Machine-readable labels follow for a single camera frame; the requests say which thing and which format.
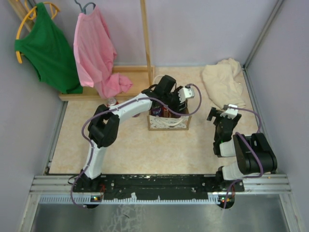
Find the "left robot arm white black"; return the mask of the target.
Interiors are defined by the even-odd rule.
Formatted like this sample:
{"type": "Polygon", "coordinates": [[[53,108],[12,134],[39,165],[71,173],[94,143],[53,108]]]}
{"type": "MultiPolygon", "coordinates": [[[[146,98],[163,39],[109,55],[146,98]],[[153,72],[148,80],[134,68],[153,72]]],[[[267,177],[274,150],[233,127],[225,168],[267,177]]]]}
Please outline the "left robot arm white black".
{"type": "Polygon", "coordinates": [[[121,123],[137,114],[163,106],[177,116],[185,115],[187,100],[195,94],[190,85],[174,89],[175,85],[173,77],[164,75],[158,84],[151,85],[130,100],[114,106],[102,104],[96,109],[82,127],[82,136],[89,142],[89,152],[82,170],[82,175],[86,176],[83,182],[86,189],[91,192],[99,189],[101,164],[107,148],[117,138],[121,123]]]}

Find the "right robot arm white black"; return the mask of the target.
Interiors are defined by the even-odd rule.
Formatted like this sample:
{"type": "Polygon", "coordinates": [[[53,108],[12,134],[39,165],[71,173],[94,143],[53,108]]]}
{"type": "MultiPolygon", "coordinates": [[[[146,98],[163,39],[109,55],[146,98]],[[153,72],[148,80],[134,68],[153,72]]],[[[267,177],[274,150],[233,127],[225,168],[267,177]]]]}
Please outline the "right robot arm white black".
{"type": "Polygon", "coordinates": [[[235,180],[259,178],[265,173],[275,173],[278,167],[277,158],[260,129],[251,135],[234,132],[241,119],[239,110],[232,104],[225,105],[223,111],[213,107],[207,117],[208,121],[214,119],[214,154],[219,158],[236,158],[216,172],[215,184],[221,191],[229,190],[235,180]]]}

